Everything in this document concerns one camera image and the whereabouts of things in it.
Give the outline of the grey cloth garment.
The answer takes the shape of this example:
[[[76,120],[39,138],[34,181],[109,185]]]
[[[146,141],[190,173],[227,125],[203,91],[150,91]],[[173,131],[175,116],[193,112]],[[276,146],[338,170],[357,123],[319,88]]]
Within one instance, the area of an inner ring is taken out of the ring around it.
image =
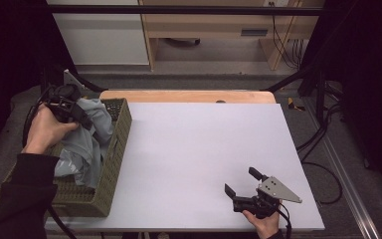
[[[92,122],[92,128],[79,125],[62,139],[55,176],[72,176],[76,185],[96,189],[113,134],[112,118],[99,99],[79,99],[78,104]]]

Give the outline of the black horizontal frame bar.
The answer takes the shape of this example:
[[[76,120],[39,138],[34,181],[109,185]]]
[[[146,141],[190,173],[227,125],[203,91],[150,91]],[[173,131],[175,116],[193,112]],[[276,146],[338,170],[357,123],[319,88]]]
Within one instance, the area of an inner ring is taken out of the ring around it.
[[[185,14],[185,15],[275,15],[320,16],[323,8],[226,7],[226,6],[134,6],[134,5],[49,5],[52,13],[64,14]]]

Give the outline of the black metal stand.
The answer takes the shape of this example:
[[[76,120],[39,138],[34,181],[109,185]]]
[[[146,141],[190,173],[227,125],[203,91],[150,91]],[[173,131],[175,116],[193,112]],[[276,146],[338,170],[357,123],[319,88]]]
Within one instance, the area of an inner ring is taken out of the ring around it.
[[[298,70],[292,75],[284,78],[278,83],[263,89],[263,92],[275,93],[283,87],[297,81],[301,80],[301,83],[297,89],[298,94],[301,97],[307,97],[316,90],[315,95],[315,118],[318,121],[324,120],[323,107],[324,98],[326,93],[326,80],[325,75],[322,72],[320,66],[315,66],[314,64],[309,64],[308,66]]]

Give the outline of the wooden table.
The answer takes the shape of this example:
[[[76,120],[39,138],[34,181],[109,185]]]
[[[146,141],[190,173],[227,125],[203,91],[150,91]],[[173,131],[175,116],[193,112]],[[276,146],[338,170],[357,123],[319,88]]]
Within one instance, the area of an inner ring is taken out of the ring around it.
[[[191,91],[191,90],[109,90],[101,100],[127,99],[131,103],[229,103],[275,104],[270,92],[262,91]]]

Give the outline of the black curtain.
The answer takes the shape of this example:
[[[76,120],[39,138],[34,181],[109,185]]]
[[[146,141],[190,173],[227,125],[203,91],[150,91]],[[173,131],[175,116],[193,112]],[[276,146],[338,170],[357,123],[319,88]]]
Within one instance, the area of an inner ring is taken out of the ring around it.
[[[0,132],[10,114],[10,100],[40,84],[43,74],[68,69],[74,61],[49,0],[0,0]]]
[[[323,72],[341,84],[357,140],[382,174],[382,0],[325,0],[323,8],[332,13],[318,18],[303,62],[313,62],[326,38],[339,30],[322,59]]]

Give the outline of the person's left hand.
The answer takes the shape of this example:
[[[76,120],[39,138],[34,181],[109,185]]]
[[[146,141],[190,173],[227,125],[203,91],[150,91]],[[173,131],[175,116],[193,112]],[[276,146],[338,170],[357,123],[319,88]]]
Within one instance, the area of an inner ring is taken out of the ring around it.
[[[32,120],[27,142],[22,152],[44,154],[51,146],[61,141],[67,133],[77,129],[78,126],[77,122],[59,122],[51,110],[41,104]]]

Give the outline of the person's right hand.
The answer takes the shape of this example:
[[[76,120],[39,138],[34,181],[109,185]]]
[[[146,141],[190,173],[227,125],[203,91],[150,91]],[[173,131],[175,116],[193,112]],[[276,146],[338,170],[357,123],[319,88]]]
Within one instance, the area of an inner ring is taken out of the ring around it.
[[[267,239],[275,234],[279,229],[280,215],[275,212],[269,217],[259,219],[250,211],[244,210],[242,214],[255,227],[260,239]]]

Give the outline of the aluminium floor rail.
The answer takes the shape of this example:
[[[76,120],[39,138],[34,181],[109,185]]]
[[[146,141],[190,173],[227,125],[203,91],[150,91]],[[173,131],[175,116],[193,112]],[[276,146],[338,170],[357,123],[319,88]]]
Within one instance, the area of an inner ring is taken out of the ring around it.
[[[370,217],[365,204],[345,170],[340,157],[327,134],[323,138],[323,148],[326,151],[332,170],[336,173],[337,178],[342,184],[343,195],[363,238],[380,239],[379,232]]]

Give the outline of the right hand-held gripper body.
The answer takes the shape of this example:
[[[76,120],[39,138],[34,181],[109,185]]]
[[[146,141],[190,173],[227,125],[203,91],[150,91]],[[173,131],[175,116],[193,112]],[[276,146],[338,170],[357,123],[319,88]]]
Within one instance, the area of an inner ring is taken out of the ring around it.
[[[247,210],[258,219],[264,219],[278,212],[282,201],[302,203],[299,196],[273,176],[262,178],[256,192],[255,196],[244,197],[237,196],[236,192],[232,191],[233,211]]]

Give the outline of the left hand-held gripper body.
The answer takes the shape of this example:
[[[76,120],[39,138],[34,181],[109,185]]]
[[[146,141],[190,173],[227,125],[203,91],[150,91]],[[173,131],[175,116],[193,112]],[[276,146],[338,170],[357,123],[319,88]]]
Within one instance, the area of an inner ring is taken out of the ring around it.
[[[47,106],[60,122],[82,122],[85,112],[78,105],[82,97],[80,89],[85,86],[69,71],[64,70],[64,84],[52,87],[49,97],[46,99]]]

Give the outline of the white table cover board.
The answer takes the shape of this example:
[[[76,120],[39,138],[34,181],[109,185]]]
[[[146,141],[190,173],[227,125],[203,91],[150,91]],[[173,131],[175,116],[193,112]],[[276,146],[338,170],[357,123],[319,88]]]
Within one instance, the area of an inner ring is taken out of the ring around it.
[[[295,231],[323,221],[278,104],[132,103],[132,124],[110,213],[74,217],[75,231],[239,232],[251,230],[224,188],[251,197],[254,167],[294,192]]]

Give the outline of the yellow and black tool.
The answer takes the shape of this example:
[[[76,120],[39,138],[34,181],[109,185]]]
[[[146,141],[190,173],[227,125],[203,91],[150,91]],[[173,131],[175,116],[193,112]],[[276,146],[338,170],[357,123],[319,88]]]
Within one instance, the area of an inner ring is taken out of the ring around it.
[[[294,101],[292,98],[287,98],[287,106],[290,110],[296,110],[299,112],[305,112],[305,107],[299,107],[294,104]]]

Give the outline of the olive green woven basket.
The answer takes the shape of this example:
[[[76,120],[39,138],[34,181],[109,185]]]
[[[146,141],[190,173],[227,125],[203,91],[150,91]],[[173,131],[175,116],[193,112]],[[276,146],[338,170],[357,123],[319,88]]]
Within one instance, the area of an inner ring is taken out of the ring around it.
[[[103,159],[96,189],[75,184],[69,175],[57,177],[58,191],[52,206],[61,217],[107,217],[113,202],[117,180],[132,123],[126,99],[103,100],[112,117],[114,132]]]

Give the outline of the light wooden desk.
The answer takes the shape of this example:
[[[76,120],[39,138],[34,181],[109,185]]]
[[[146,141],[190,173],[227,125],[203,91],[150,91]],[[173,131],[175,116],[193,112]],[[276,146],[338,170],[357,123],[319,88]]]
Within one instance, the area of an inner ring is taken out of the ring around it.
[[[297,7],[321,8],[325,0],[138,0],[159,6]],[[287,60],[291,40],[307,41],[317,22],[315,16],[176,15],[144,14],[146,36],[156,39],[232,38],[260,42],[271,70]]]

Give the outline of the white cabinet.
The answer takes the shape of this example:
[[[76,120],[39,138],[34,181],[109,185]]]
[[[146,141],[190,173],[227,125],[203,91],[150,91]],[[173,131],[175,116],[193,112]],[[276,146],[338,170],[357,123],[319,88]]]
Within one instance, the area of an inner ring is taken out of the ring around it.
[[[148,65],[139,14],[54,14],[77,66]]]

